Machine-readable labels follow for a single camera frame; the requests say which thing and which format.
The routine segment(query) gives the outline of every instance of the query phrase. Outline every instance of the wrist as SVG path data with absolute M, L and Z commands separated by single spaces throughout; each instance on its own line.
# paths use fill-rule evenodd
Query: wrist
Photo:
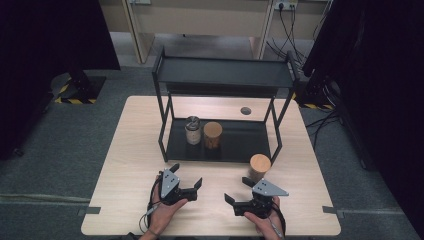
M 156 240 L 158 239 L 158 236 L 153 234 L 151 231 L 147 230 L 140 238 L 139 240 Z

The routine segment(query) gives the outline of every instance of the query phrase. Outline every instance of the cork lid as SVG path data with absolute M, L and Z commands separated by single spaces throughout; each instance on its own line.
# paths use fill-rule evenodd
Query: cork lid
M 203 129 L 204 133 L 210 138 L 219 137 L 222 133 L 222 126 L 217 122 L 208 122 Z
M 250 158 L 250 166 L 255 172 L 265 173 L 271 168 L 271 161 L 263 154 L 255 154 Z

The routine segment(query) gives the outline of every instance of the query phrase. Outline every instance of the human hand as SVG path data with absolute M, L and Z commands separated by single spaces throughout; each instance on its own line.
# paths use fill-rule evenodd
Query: human hand
M 182 206 L 184 206 L 188 202 L 187 199 L 181 199 L 180 201 L 170 206 L 161 204 L 160 198 L 159 198 L 158 185 L 159 184 L 155 185 L 153 196 L 151 199 L 152 203 L 157 203 L 154 205 L 154 207 L 157 207 L 157 208 L 151 213 L 150 226 L 148 230 L 146 231 L 146 233 L 140 237 L 140 240 L 159 238 L 159 236 L 162 234 L 162 232 L 166 229 L 168 224 L 171 222 L 172 217 L 178 211 L 178 209 L 180 209 Z
M 275 205 L 277 205 L 278 208 L 279 208 L 280 207 L 280 198 L 277 197 L 277 196 L 274 196 L 272 198 L 272 200 L 274 201 Z M 271 210 L 269 217 L 266 218 L 266 219 L 259 218 L 255 214 L 250 213 L 250 212 L 245 212 L 244 216 L 247 219 L 249 219 L 249 221 L 251 221 L 252 223 L 255 224 L 256 231 L 258 233 L 262 233 L 266 240 L 274 240 L 274 239 L 280 240 L 281 239 L 277 235 L 277 233 L 275 232 L 275 230 L 272 226 L 272 224 L 274 224 L 274 226 L 277 228 L 277 230 L 281 234 L 283 234 L 283 227 L 281 226 L 281 220 L 280 220 L 280 217 L 278 216 L 277 212 L 275 212 L 275 210 Z

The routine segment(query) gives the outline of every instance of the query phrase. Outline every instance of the yellow-black hazard tape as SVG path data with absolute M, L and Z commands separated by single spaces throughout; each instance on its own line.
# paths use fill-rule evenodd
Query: yellow-black hazard tape
M 58 97 L 56 103 L 70 103 L 70 104 L 94 104 L 96 99 L 75 99 L 75 98 L 62 98 Z
M 296 101 L 296 93 L 293 94 L 292 100 Z M 297 102 L 297 105 L 299 105 L 299 108 L 333 109 L 333 106 L 330 104 L 313 104 L 313 103 L 298 103 Z

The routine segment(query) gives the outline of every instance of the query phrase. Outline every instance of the small hole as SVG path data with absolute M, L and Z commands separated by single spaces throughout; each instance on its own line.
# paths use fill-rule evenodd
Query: small hole
M 250 115 L 250 114 L 252 113 L 252 110 L 251 110 L 250 108 L 248 108 L 248 107 L 242 107 L 242 108 L 240 109 L 240 112 L 241 112 L 243 115 Z

